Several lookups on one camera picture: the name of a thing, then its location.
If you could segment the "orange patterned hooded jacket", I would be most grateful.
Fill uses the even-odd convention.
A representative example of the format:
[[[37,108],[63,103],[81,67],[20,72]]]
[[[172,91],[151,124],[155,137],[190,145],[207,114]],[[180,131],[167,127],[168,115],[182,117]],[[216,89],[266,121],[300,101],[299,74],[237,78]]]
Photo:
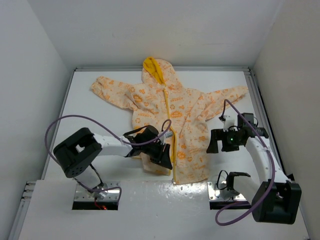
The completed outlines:
[[[144,153],[140,158],[145,171],[171,175],[178,185],[209,178],[207,149],[211,134],[207,121],[222,113],[225,100],[236,103],[248,93],[245,86],[209,93],[184,87],[169,62],[153,57],[143,62],[141,83],[129,84],[101,76],[91,90],[104,101],[131,110],[135,129],[146,125],[160,129],[165,120],[171,120],[173,136],[167,143],[172,169],[152,163]]]

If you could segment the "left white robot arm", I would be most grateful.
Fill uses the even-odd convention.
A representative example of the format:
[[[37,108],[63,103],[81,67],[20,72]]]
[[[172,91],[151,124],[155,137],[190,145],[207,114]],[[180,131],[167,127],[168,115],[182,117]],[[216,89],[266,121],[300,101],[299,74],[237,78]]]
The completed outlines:
[[[147,125],[124,133],[122,136],[105,136],[83,127],[53,149],[56,162],[65,176],[74,179],[87,190],[96,190],[103,184],[93,161],[98,156],[132,158],[146,155],[157,167],[172,170],[170,145],[165,143],[167,133],[158,132]]]

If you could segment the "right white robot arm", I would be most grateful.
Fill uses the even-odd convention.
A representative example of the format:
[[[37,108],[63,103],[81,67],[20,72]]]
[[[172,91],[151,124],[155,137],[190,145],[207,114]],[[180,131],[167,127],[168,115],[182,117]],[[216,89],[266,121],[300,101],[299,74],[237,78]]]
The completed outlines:
[[[270,147],[265,128],[258,126],[252,113],[242,113],[234,120],[229,115],[219,118],[223,128],[211,130],[208,154],[236,152],[244,147],[257,171],[258,182],[247,172],[230,171],[225,180],[217,176],[208,183],[208,190],[216,194],[213,200],[227,200],[239,207],[249,208],[258,223],[292,225],[299,209],[302,189],[285,175]]]

